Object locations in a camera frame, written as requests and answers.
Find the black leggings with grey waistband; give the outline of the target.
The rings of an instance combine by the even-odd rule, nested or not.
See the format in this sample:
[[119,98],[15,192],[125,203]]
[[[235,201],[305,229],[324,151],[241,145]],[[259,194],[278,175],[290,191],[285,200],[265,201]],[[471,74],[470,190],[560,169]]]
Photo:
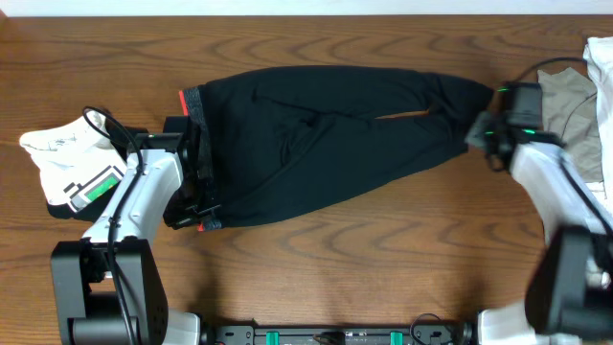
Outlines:
[[182,91],[221,227],[291,219],[465,153],[492,90],[405,69],[287,66]]

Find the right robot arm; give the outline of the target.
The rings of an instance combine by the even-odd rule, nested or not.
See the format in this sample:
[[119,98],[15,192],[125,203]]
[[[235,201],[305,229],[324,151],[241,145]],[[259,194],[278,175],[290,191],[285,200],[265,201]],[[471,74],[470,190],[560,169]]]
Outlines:
[[580,344],[612,337],[612,217],[580,177],[561,139],[542,128],[542,89],[508,81],[500,110],[467,136],[507,172],[539,214],[546,248],[522,301],[479,313],[479,344]]

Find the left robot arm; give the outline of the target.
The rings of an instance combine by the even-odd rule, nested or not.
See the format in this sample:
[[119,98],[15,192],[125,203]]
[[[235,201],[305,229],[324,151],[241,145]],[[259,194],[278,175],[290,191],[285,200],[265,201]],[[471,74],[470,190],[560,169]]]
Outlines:
[[51,255],[62,343],[215,342],[200,315],[170,308],[151,251],[161,223],[193,226],[215,209],[197,167],[203,137],[187,116],[129,136],[128,169],[100,217]]

